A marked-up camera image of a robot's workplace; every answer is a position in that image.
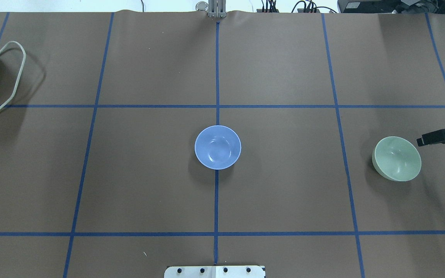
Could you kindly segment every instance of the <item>grid line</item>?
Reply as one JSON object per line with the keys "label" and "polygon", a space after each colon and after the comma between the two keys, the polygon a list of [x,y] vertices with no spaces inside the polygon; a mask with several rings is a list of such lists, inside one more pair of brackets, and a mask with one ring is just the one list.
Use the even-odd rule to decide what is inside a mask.
{"label": "grid line", "polygon": [[[216,125],[219,125],[219,24],[216,22]],[[214,265],[219,257],[219,170],[214,170]]]}
{"label": "grid line", "polygon": [[5,16],[5,20],[3,21],[3,25],[1,26],[1,30],[0,30],[0,42],[1,42],[1,37],[3,36],[3,32],[5,31],[5,27],[6,27],[6,23],[8,22],[8,18],[9,18],[9,12],[7,12],[6,16]]}
{"label": "grid line", "polygon": [[[215,232],[75,232],[74,237],[170,237],[214,236]],[[445,230],[412,231],[303,231],[303,232],[217,232],[218,236],[413,236],[445,235]],[[71,236],[71,232],[0,232],[0,236],[59,237]]]}
{"label": "grid line", "polygon": [[73,215],[73,223],[72,223],[72,227],[71,227],[70,241],[68,243],[68,251],[66,253],[66,261],[65,261],[64,271],[63,271],[63,278],[67,277],[68,268],[70,265],[71,252],[72,252],[72,248],[73,248],[73,240],[75,237],[74,234],[75,234],[75,229],[76,229],[76,220],[78,218],[80,201],[82,199],[82,190],[83,190],[83,182],[85,181],[85,173],[87,172],[88,155],[90,153],[90,144],[92,143],[92,135],[94,132],[95,117],[97,116],[97,105],[99,104],[100,90],[101,90],[101,86],[102,86],[102,77],[104,75],[104,67],[106,67],[107,51],[109,48],[109,39],[111,38],[111,29],[113,27],[113,20],[114,20],[114,13],[112,12],[111,18],[109,19],[109,29],[107,32],[106,46],[104,47],[104,56],[102,58],[102,65],[101,65],[101,70],[100,70],[100,75],[99,75],[99,84],[97,84],[97,93],[95,95],[95,107],[94,107],[94,111],[92,113],[92,120],[90,122],[90,130],[88,132],[87,149],[85,150],[85,158],[83,159],[82,176],[80,178],[78,195],[76,196],[75,212]]}
{"label": "grid line", "polygon": [[430,39],[432,41],[432,46],[434,47],[434,52],[435,52],[435,55],[436,55],[436,58],[437,58],[437,62],[438,62],[439,67],[440,67],[440,72],[442,74],[442,77],[444,78],[444,83],[445,83],[445,70],[444,70],[444,66],[442,65],[442,61],[440,60],[440,56],[438,54],[436,40],[434,39],[434,33],[432,32],[432,26],[430,24],[429,14],[427,14],[427,13],[425,13],[425,20],[427,21],[427,27],[429,28],[429,34],[430,34]]}
{"label": "grid line", "polygon": [[[375,105],[375,104],[339,104],[344,108],[420,108],[445,109],[445,105]],[[5,108],[336,108],[334,104],[8,104]]]}
{"label": "grid line", "polygon": [[355,230],[355,240],[357,243],[358,264],[360,266],[360,275],[362,276],[362,278],[365,278],[365,271],[363,268],[362,247],[360,245],[360,236],[358,235],[357,214],[355,212],[355,200],[353,199],[353,190],[351,187],[350,170],[348,167],[348,157],[346,157],[346,147],[345,147],[345,141],[344,141],[344,137],[343,137],[343,127],[341,125],[341,115],[339,113],[339,103],[338,103],[338,96],[337,96],[337,92],[336,92],[336,83],[334,81],[334,72],[332,71],[331,53],[330,53],[330,49],[329,49],[329,41],[327,39],[327,27],[325,25],[324,14],[320,14],[320,15],[322,17],[322,26],[324,29],[325,50],[327,53],[327,63],[329,64],[329,75],[331,77],[332,95],[334,97],[334,106],[336,108],[336,119],[338,122],[339,138],[341,141],[341,151],[343,153],[343,162],[344,162],[345,172],[346,172],[346,181],[348,182],[348,195],[350,196],[351,216],[352,216],[352,220],[353,220],[353,229]]}

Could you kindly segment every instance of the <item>blue bowl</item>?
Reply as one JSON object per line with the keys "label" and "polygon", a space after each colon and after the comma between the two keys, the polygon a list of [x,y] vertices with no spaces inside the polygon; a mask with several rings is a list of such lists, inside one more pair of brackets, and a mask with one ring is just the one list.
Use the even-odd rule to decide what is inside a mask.
{"label": "blue bowl", "polygon": [[228,168],[238,160],[240,153],[240,138],[224,125],[213,125],[202,130],[195,140],[198,160],[210,169]]}

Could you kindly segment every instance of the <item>white plate with holes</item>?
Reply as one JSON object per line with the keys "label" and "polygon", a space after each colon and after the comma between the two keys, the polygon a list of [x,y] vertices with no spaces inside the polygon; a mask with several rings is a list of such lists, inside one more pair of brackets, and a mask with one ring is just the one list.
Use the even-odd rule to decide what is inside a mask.
{"label": "white plate with holes", "polygon": [[168,267],[164,278],[265,278],[264,266]]}

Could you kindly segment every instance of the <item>cable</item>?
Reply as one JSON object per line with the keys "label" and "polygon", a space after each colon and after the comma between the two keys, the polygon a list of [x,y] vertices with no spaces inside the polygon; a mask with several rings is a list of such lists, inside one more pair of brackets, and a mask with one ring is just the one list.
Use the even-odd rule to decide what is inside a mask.
{"label": "cable", "polygon": [[306,9],[307,8],[307,2],[301,0],[301,1],[296,2],[295,7],[293,7],[293,9],[291,10],[291,13],[293,13],[295,11],[296,6],[298,6],[298,4],[302,3],[302,2],[303,2],[303,9]]}
{"label": "cable", "polygon": [[253,4],[251,0],[248,0],[250,2],[250,5],[252,5],[252,12],[255,12],[255,10],[253,9]]}
{"label": "cable", "polygon": [[326,8],[326,9],[331,10],[333,13],[337,14],[337,12],[336,12],[335,10],[331,9],[330,7],[323,7],[323,6],[320,6],[320,7],[315,7],[315,10],[317,11],[318,8]]}
{"label": "cable", "polygon": [[27,59],[27,53],[25,52],[25,49],[23,49],[23,46],[21,44],[19,44],[18,42],[15,42],[15,41],[7,42],[5,44],[5,46],[3,46],[1,48],[0,55],[3,54],[3,52],[5,51],[5,49],[7,48],[7,46],[9,44],[17,44],[20,47],[20,49],[22,50],[23,58],[22,58],[22,64],[20,65],[20,71],[18,72],[18,75],[16,76],[16,81],[15,81],[15,86],[13,88],[13,92],[11,93],[11,96],[3,104],[1,104],[0,111],[15,97],[16,89],[18,88],[18,84],[20,83],[20,77],[22,76],[23,66],[25,65],[25,60]]}

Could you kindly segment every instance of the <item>light green bowl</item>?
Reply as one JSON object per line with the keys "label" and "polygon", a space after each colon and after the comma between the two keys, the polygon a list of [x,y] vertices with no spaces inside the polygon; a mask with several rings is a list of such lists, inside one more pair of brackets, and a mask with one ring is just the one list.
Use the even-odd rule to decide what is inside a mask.
{"label": "light green bowl", "polygon": [[390,136],[377,143],[372,163],[378,173],[391,181],[411,181],[422,169],[422,158],[409,141]]}

